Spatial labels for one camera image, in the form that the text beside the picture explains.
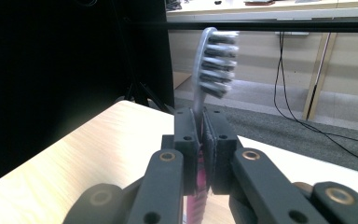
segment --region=gray carpet floor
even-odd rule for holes
[[[192,106],[192,101],[175,98],[175,108],[190,106]],[[206,104],[205,106],[224,111],[228,122],[238,135],[358,171],[357,158],[321,133],[310,131],[299,123],[282,116],[220,105]],[[358,139],[358,131],[356,130],[309,121],[307,123],[326,133],[335,133]],[[331,136],[331,138],[358,156],[358,142],[336,136]]]

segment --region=wooden table surface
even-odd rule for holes
[[[0,223],[62,223],[87,188],[128,186],[145,173],[173,116],[119,102],[0,178]],[[263,150],[293,182],[335,181],[358,191],[358,172],[240,137]],[[227,196],[210,194],[203,223],[234,223]]]

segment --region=floor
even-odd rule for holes
[[[280,115],[274,105],[274,86],[269,84],[234,80],[232,90],[223,98],[208,96],[206,103]],[[287,102],[297,119],[301,119],[308,90],[287,87]],[[174,91],[180,99],[193,99],[191,78]],[[286,116],[291,116],[284,100],[283,87],[277,87],[276,104]],[[358,130],[358,96],[322,91],[313,120],[317,123]]]

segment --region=electrical cord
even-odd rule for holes
[[[283,70],[283,40],[284,40],[284,32],[280,32],[279,34],[279,40],[280,40],[280,60],[278,62],[278,68],[277,68],[277,76],[275,79],[275,88],[274,88],[274,104],[275,104],[275,108],[278,110],[278,112],[286,119],[289,119],[291,121],[297,122],[299,124],[301,124],[303,127],[316,132],[316,133],[321,133],[322,135],[324,135],[325,137],[327,137],[328,139],[330,139],[333,143],[335,143],[336,145],[338,145],[339,147],[341,147],[343,150],[345,150],[346,152],[348,152],[349,154],[351,154],[353,157],[358,159],[358,155],[354,154],[353,152],[347,150],[344,146],[342,146],[340,143],[338,143],[337,141],[335,141],[333,138],[331,138],[329,135],[332,136],[336,136],[336,137],[340,137],[340,138],[346,138],[346,139],[350,139],[352,141],[356,141],[358,142],[358,139],[355,138],[350,138],[347,136],[343,136],[343,135],[339,135],[339,134],[335,134],[335,133],[325,133],[322,132],[321,130],[317,129],[316,127],[305,123],[303,121],[298,120],[295,115],[293,114],[292,110],[290,109],[289,103],[287,101],[287,94],[286,94],[286,83],[285,83],[285,79],[284,79],[284,70]],[[277,93],[277,84],[278,84],[278,79],[279,79],[279,74],[280,74],[280,69],[282,70],[282,82],[283,82],[283,93],[284,93],[284,99],[286,102],[286,106],[287,109],[289,110],[290,115],[292,116],[292,118],[289,118],[287,116],[285,116],[283,114],[283,112],[278,108],[277,104],[276,104],[276,93]]]

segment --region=light wood tabletop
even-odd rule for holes
[[[122,188],[145,173],[173,116],[119,102],[0,178],[0,223],[62,223],[84,190]],[[293,182],[335,181],[358,191],[358,172],[240,137],[263,150]],[[234,223],[228,197],[210,193],[203,223]]]

